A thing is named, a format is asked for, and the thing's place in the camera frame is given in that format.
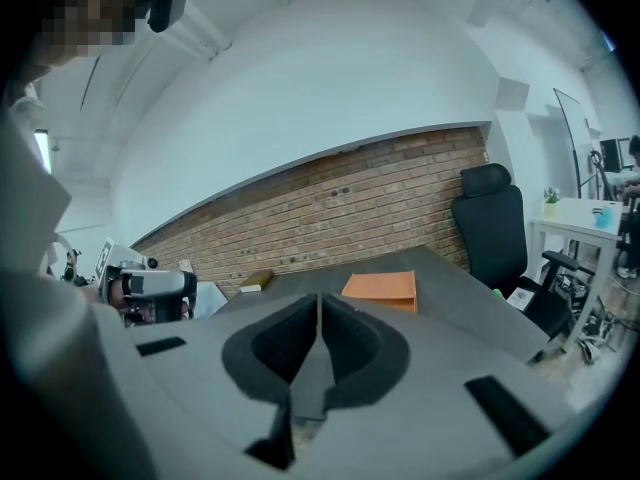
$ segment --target pants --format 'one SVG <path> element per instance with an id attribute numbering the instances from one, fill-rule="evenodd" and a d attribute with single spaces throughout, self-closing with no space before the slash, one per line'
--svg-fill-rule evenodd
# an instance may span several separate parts
<path id="1" fill-rule="evenodd" d="M 640 268 L 640 218 L 638 216 L 631 223 L 629 238 L 631 239 L 631 250 L 629 251 L 627 268 Z"/>

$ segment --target orange folder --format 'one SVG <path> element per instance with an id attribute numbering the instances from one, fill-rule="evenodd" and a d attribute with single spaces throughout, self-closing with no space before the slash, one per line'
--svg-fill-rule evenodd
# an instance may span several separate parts
<path id="1" fill-rule="evenodd" d="M 342 295 L 384 304 L 402 311 L 418 312 L 416 279 L 413 271 L 352 274 L 342 290 Z"/>

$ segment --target brick wall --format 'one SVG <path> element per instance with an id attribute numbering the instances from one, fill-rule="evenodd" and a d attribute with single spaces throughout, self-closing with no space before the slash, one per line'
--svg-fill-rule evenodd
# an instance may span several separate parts
<path id="1" fill-rule="evenodd" d="M 208 203 L 135 249 L 190 259 L 227 297 L 254 270 L 294 272 L 426 245 L 466 268 L 451 216 L 460 169 L 486 162 L 477 128 L 390 139 L 308 162 Z"/>

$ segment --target plant pot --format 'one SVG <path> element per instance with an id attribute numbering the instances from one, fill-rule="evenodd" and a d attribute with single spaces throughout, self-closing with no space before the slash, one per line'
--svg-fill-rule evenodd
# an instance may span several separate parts
<path id="1" fill-rule="evenodd" d="M 545 217 L 555 217 L 556 203 L 544 203 L 544 215 Z"/>

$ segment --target blue object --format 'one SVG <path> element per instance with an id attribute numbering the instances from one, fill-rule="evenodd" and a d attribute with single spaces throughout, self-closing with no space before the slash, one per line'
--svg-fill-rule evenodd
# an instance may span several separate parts
<path id="1" fill-rule="evenodd" d="M 608 206 L 605 206 L 602 209 L 602 213 L 595 214 L 595 218 L 596 218 L 596 227 L 598 229 L 605 229 L 605 228 L 608 228 L 613 222 L 613 212 L 611 211 L 611 208 L 609 208 Z"/>

